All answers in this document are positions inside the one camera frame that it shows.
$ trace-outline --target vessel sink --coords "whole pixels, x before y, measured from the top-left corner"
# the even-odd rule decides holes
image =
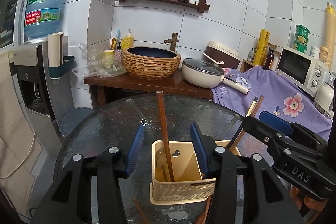
[[[133,76],[162,80],[171,76],[179,67],[181,56],[177,52],[154,47],[124,49],[123,62]]]

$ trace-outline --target glass tabletop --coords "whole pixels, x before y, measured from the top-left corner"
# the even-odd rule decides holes
[[[189,130],[197,122],[202,134],[215,140],[230,140],[239,128],[243,117],[238,113],[207,100],[177,95],[164,95],[170,141],[191,141]],[[205,202],[183,205],[157,206],[150,202],[152,181],[152,143],[162,140],[155,94],[137,95],[112,102],[89,115],[70,134],[58,156],[55,175],[75,154],[91,157],[111,146],[132,141],[140,124],[145,125],[145,138],[134,173],[120,179],[120,190],[128,223],[140,223],[141,215],[133,203],[136,198],[150,223],[193,223],[204,211]],[[242,155],[250,156],[256,147],[253,143],[238,144]],[[242,206],[242,182],[238,181],[238,206]],[[97,218],[92,193],[92,215]]]

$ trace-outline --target yellow roll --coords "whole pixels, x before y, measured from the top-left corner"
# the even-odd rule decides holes
[[[325,29],[325,43],[324,46],[328,49],[327,62],[325,63],[330,70],[331,62],[333,61],[334,47],[335,47],[335,29],[336,20],[334,14],[334,5],[327,2],[327,22]]]
[[[261,66],[263,64],[263,59],[266,53],[267,43],[269,39],[269,32],[262,29],[260,31],[259,42],[257,45],[257,50],[253,58],[253,64]]]

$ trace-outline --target beige plastic basket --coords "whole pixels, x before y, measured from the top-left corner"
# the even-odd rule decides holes
[[[226,146],[229,141],[216,141],[217,145]],[[155,156],[163,147],[163,141],[152,145],[152,182],[150,183],[150,200],[154,205],[174,205],[205,201],[215,189],[216,179],[202,180],[200,168],[191,142],[169,142],[175,182],[165,182],[163,171],[168,168],[156,168]],[[233,150],[240,155],[237,147]]]

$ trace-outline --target screw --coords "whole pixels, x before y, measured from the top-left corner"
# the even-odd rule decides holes
[[[215,151],[216,151],[217,153],[222,154],[222,153],[225,152],[225,148],[224,148],[223,146],[217,146],[217,147],[215,148]]]
[[[117,147],[115,147],[115,146],[113,146],[113,147],[111,147],[110,149],[109,149],[109,152],[111,153],[111,154],[115,154],[115,153],[117,153],[119,151],[119,148],[117,148]]]
[[[263,157],[259,154],[253,154],[252,158],[256,161],[260,161]]]
[[[80,154],[76,154],[76,155],[74,155],[74,156],[72,157],[72,159],[73,159],[74,161],[79,161],[79,160],[82,159],[82,155],[80,155]]]

